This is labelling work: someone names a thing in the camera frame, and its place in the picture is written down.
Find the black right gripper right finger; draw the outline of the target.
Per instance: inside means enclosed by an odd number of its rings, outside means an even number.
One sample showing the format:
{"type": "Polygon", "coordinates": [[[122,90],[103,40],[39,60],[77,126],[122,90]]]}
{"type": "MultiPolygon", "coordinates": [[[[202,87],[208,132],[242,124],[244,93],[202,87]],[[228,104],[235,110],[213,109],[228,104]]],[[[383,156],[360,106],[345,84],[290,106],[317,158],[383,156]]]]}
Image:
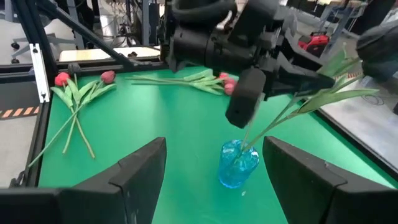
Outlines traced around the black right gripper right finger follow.
{"type": "Polygon", "coordinates": [[[289,224],[398,224],[398,189],[272,136],[262,153],[289,224]]]}

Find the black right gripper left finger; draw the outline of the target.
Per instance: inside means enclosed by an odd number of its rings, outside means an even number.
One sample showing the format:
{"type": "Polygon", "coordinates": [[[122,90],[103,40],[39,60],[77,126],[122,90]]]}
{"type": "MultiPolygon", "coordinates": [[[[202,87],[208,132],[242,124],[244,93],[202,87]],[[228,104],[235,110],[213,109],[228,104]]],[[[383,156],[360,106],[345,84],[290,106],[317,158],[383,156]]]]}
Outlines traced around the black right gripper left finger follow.
{"type": "Polygon", "coordinates": [[[0,189],[0,224],[151,224],[166,158],[157,137],[73,187],[0,189]]]}

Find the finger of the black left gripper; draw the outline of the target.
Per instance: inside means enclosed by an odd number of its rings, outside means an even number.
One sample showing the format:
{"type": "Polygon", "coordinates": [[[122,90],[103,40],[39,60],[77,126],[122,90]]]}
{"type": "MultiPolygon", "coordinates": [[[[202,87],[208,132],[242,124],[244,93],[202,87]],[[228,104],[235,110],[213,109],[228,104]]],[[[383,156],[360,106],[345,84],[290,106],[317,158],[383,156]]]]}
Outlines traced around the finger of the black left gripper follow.
{"type": "Polygon", "coordinates": [[[285,18],[282,24],[281,52],[293,65],[308,70],[318,70],[322,66],[322,61],[299,46],[298,40],[294,39],[296,31],[296,18],[285,18]]]}
{"type": "Polygon", "coordinates": [[[292,94],[308,96],[334,86],[333,78],[292,65],[283,54],[276,59],[277,76],[272,82],[270,96],[292,94]]]}

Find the dark red artificial tulip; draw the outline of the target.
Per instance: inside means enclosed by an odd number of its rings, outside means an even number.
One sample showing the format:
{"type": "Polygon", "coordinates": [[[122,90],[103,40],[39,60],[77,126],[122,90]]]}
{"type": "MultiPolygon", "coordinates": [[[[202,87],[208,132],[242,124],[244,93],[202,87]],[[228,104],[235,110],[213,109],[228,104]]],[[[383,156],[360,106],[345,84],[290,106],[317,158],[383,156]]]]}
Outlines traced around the dark red artificial tulip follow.
{"type": "MultiPolygon", "coordinates": [[[[94,101],[95,99],[99,98],[101,95],[111,91],[112,89],[116,88],[116,84],[114,83],[114,80],[116,78],[116,72],[109,70],[103,72],[99,80],[97,81],[97,84],[93,89],[88,93],[89,99],[86,105],[94,101]]],[[[58,136],[62,133],[62,131],[68,126],[71,125],[72,122],[70,120],[70,117],[63,123],[61,128],[53,135],[53,137],[50,139],[50,141],[45,145],[45,147],[42,149],[42,151],[39,153],[38,156],[34,158],[32,162],[29,163],[28,167],[32,167],[35,163],[38,162],[38,160],[44,155],[45,151],[50,148],[50,146],[55,142],[55,140],[58,138],[58,136]]]]}
{"type": "Polygon", "coordinates": [[[231,83],[228,83],[224,86],[221,86],[219,84],[205,85],[200,83],[191,83],[190,86],[214,95],[231,95],[234,90],[234,84],[231,83]]]}

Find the blue glass vase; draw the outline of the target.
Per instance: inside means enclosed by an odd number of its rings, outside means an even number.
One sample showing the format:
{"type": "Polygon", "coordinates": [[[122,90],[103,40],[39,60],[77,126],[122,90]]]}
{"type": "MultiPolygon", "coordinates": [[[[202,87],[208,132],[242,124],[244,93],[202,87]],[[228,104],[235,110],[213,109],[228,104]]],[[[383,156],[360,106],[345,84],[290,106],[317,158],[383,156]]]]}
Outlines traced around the blue glass vase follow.
{"type": "Polygon", "coordinates": [[[230,140],[221,147],[218,180],[229,189],[243,185],[259,164],[259,153],[254,147],[241,150],[242,140],[230,140]]]}

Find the red tool case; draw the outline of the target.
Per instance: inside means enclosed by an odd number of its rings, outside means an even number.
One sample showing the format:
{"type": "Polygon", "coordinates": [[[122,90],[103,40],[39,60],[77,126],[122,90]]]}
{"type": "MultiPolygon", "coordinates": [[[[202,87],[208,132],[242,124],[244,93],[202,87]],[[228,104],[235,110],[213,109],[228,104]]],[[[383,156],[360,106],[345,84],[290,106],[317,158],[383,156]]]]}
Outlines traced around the red tool case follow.
{"type": "Polygon", "coordinates": [[[312,32],[310,35],[303,35],[298,39],[298,45],[308,53],[320,57],[328,45],[330,37],[326,31],[312,32]]]}

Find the green table mat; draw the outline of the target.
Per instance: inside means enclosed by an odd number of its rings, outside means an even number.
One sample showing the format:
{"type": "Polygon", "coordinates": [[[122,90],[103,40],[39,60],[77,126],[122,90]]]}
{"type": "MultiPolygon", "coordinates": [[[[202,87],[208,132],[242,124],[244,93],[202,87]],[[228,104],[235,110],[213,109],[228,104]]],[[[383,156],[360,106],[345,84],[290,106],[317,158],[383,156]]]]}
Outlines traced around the green table mat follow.
{"type": "Polygon", "coordinates": [[[80,110],[86,138],[68,138],[70,110],[55,96],[41,166],[41,187],[69,187],[113,165],[161,136],[167,162],[153,224],[285,224],[286,219],[263,162],[238,189],[218,180],[221,146],[258,135],[289,102],[279,96],[263,102],[252,130],[225,117],[226,95],[190,86],[135,85],[120,73],[116,88],[80,110]]]}

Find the silver frame bracket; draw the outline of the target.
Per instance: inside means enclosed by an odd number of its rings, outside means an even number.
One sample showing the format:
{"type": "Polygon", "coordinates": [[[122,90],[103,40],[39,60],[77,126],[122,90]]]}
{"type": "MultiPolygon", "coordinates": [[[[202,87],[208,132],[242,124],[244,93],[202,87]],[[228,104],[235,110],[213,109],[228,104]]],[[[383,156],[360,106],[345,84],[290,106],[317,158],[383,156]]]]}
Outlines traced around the silver frame bracket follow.
{"type": "Polygon", "coordinates": [[[50,89],[45,70],[44,58],[39,44],[29,44],[34,68],[35,81],[40,103],[50,102],[50,89]]]}

